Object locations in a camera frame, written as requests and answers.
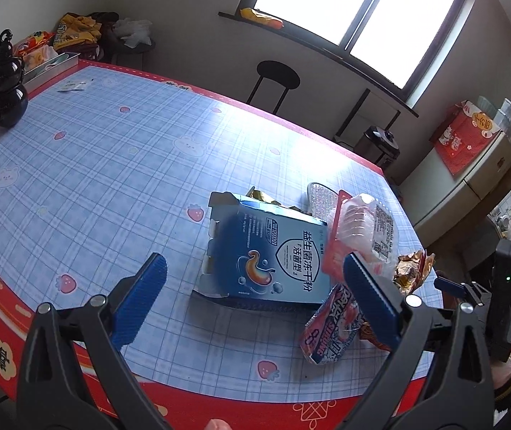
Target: snack bag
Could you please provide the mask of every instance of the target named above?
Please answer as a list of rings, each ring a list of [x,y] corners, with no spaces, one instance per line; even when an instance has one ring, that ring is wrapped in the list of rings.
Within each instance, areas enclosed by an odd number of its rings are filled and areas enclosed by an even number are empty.
[[[372,274],[392,279],[397,261],[397,227],[392,215],[371,195],[339,191],[322,270],[344,283],[343,260],[358,252]]]
[[[300,346],[315,364],[335,362],[349,347],[363,323],[357,301],[344,284],[337,284],[305,325]]]
[[[395,267],[393,283],[404,296],[408,296],[420,288],[427,279],[433,267],[435,255],[427,255],[426,250],[421,249],[408,255],[400,255],[399,263]],[[360,339],[366,339],[378,349],[391,351],[386,345],[377,340],[371,325],[366,321],[359,330]]]
[[[22,57],[27,53],[47,44],[54,36],[54,32],[38,31],[21,40],[13,47],[13,54],[16,57]]]

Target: stomach illustration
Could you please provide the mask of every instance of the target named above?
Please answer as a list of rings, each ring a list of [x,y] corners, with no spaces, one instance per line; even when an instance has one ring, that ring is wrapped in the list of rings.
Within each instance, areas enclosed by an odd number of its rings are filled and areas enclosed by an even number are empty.
[[[274,268],[263,269],[258,267],[259,252],[250,250],[247,257],[238,259],[238,272],[245,270],[248,278],[258,286],[268,286],[273,280]]]

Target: person's hand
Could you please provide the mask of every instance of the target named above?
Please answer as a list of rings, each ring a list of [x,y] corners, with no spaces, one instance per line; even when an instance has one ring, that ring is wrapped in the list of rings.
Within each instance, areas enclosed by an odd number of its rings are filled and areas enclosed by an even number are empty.
[[[498,389],[503,386],[511,377],[511,353],[506,362],[492,359],[491,372],[494,388]]]
[[[204,430],[231,430],[231,427],[223,420],[212,419]]]

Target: metal tray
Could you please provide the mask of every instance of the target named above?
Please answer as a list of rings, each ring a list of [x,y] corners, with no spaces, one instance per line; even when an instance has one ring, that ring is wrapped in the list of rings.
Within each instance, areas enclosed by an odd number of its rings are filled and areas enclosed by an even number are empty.
[[[23,76],[23,84],[28,93],[39,88],[45,82],[78,64],[79,53],[63,53],[45,61]]]

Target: red gift bag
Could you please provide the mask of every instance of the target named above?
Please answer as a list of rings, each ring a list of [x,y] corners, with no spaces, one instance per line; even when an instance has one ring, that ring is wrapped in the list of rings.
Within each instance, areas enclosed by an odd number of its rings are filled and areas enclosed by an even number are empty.
[[[437,153],[452,175],[465,168],[498,134],[500,128],[471,102],[455,105],[454,117],[435,142]]]

